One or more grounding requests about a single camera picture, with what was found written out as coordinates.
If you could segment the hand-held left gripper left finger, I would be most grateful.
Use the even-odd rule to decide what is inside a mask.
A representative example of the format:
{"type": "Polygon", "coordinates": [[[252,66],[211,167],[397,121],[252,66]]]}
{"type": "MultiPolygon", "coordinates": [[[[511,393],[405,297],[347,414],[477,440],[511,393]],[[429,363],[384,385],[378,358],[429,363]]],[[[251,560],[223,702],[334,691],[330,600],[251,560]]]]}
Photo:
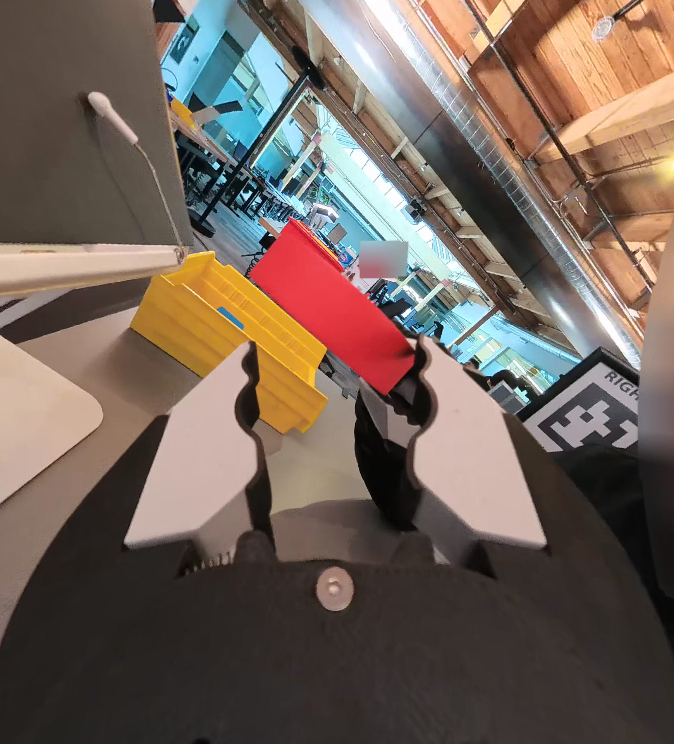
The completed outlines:
{"type": "Polygon", "coordinates": [[[231,550],[250,530],[273,544],[272,490],[262,440],[257,345],[246,341],[167,415],[130,522],[130,549],[190,541],[231,550]]]}

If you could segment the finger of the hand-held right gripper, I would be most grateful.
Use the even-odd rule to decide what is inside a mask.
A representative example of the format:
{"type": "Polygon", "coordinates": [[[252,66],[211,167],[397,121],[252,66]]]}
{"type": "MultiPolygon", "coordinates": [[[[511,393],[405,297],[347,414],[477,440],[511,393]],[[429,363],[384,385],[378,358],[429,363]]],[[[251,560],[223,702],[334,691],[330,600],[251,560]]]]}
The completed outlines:
{"type": "Polygon", "coordinates": [[[420,495],[409,482],[407,446],[418,425],[408,422],[407,406],[377,393],[359,379],[354,453],[360,475],[385,520],[398,530],[414,530],[420,495]]]}

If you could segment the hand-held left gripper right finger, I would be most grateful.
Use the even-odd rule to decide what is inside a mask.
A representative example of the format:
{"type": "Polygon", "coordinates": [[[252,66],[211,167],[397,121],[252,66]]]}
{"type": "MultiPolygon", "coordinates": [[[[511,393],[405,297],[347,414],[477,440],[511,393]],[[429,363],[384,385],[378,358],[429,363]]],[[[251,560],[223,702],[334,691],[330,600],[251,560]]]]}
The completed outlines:
{"type": "Polygon", "coordinates": [[[497,402],[435,341],[415,346],[416,388],[407,480],[419,494],[413,525],[461,565],[481,543],[541,550],[547,538],[497,402]]]}

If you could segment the red plastic bin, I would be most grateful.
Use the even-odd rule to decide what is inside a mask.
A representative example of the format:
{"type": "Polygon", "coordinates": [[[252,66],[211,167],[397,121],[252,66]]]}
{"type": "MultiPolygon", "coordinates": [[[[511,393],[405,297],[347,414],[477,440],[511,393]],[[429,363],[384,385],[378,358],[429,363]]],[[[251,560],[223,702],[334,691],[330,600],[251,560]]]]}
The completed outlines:
{"type": "Polygon", "coordinates": [[[250,279],[379,394],[412,368],[407,338],[302,222],[288,219],[250,279]]]}

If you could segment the yellow plastic bin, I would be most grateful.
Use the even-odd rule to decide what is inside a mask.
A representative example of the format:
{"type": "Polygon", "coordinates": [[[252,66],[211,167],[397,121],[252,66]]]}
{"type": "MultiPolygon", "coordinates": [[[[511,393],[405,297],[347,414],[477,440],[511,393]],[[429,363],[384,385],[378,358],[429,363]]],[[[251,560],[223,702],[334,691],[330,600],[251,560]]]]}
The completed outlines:
{"type": "Polygon", "coordinates": [[[281,434],[305,433],[326,405],[315,384],[326,347],[214,252],[155,276],[130,328],[199,377],[253,341],[260,418],[281,434]]]}

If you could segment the white stand base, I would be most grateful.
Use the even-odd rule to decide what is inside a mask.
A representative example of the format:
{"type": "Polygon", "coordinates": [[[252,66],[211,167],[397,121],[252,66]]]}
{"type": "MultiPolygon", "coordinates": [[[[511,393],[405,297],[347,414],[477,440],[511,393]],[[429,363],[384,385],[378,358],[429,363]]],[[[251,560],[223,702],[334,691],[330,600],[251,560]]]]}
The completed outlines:
{"type": "Polygon", "coordinates": [[[0,336],[0,504],[102,421],[92,395],[0,336]]]}

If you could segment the dark divider panel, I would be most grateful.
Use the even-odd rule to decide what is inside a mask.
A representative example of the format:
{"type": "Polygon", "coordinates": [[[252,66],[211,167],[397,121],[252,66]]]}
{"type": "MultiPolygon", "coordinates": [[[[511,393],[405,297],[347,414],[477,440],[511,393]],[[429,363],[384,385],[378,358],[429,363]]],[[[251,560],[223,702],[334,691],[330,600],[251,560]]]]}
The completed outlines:
{"type": "Polygon", "coordinates": [[[0,243],[171,246],[141,156],[86,101],[104,93],[193,245],[152,2],[0,1],[0,243]]]}

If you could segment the large silver duct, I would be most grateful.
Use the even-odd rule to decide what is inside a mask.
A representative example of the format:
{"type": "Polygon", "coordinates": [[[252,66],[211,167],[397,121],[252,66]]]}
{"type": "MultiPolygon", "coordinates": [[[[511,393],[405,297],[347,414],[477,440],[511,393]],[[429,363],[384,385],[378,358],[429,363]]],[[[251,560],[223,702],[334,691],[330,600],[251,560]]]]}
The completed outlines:
{"type": "Polygon", "coordinates": [[[603,347],[639,370],[626,305],[565,226],[410,2],[301,3],[503,262],[586,356],[603,347]]]}

